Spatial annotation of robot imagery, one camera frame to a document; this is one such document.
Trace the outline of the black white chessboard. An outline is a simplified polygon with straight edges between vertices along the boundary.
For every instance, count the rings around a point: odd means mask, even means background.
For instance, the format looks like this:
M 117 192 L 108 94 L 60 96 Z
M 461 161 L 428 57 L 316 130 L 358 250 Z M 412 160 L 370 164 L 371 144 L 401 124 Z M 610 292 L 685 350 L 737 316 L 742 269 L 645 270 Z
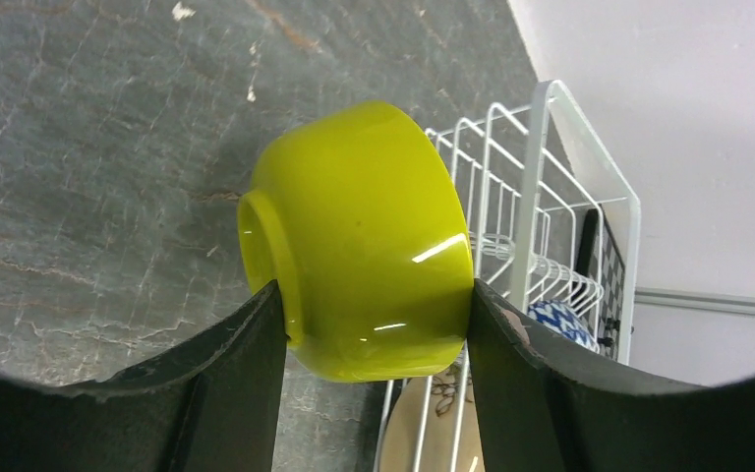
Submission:
M 599 351 L 605 357 L 618 360 L 625 262 L 620 254 L 614 234 L 606 219 L 601 220 L 597 209 L 585 212 L 575 270 L 597 281 L 604 289 L 601 301 L 586 318 L 597 317 L 596 338 Z

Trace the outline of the beige ceramic bowl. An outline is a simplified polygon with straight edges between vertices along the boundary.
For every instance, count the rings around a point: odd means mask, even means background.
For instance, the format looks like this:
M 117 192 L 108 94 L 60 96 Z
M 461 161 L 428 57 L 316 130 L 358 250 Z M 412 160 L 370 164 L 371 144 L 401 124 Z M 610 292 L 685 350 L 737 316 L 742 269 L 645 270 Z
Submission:
M 429 389 L 425 389 L 424 378 L 414 378 L 406 384 L 392 408 L 384 430 L 379 456 L 380 471 L 413 469 L 422 424 L 426 427 L 419 469 L 450 469 L 460 375 L 461 368 L 452 365 L 433 376 Z M 465 391 L 456 469 L 475 472 L 485 469 L 471 379 L 467 380 Z

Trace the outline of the yellow bowl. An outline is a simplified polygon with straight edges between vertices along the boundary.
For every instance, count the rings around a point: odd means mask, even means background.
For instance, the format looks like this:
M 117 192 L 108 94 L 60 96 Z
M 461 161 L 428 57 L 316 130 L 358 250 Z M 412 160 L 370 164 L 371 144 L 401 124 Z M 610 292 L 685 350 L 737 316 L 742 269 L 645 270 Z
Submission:
M 466 339 L 468 225 L 423 129 L 366 101 L 286 132 L 237 206 L 253 292 L 275 282 L 288 348 L 332 382 L 424 377 Z

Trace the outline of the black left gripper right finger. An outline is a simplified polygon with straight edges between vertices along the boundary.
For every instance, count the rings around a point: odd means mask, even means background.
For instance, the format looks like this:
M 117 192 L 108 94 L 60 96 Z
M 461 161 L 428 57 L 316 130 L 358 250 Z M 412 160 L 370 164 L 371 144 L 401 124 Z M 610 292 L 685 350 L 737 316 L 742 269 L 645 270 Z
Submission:
M 755 471 L 755 377 L 701 386 L 625 366 L 482 281 L 467 340 L 490 471 Z

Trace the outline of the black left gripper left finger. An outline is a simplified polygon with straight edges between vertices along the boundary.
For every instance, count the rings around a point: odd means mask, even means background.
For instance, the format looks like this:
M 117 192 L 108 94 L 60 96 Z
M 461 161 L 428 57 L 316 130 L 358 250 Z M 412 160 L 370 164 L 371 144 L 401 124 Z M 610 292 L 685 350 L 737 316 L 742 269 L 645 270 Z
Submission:
M 0 374 L 0 471 L 268 471 L 285 357 L 270 282 L 218 324 L 103 382 Z

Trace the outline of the blue patterned bowl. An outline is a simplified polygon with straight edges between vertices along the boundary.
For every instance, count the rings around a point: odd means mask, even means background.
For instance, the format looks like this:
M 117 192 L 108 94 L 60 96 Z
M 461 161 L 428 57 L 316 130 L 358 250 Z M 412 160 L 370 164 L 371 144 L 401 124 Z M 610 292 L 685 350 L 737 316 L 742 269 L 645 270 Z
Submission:
M 529 306 L 527 316 L 572 342 L 601 353 L 601 347 L 588 325 L 568 304 L 558 300 L 538 301 Z

